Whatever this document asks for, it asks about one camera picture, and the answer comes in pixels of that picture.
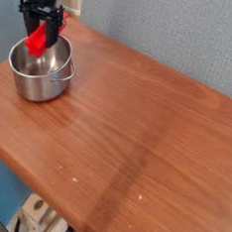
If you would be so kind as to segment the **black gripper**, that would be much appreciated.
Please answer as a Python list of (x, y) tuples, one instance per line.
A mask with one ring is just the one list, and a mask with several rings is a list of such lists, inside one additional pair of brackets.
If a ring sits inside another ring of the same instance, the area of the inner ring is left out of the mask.
[(26, 32), (31, 35), (46, 21), (46, 47), (49, 49), (58, 40), (58, 29), (63, 17), (63, 7), (58, 0), (20, 0)]

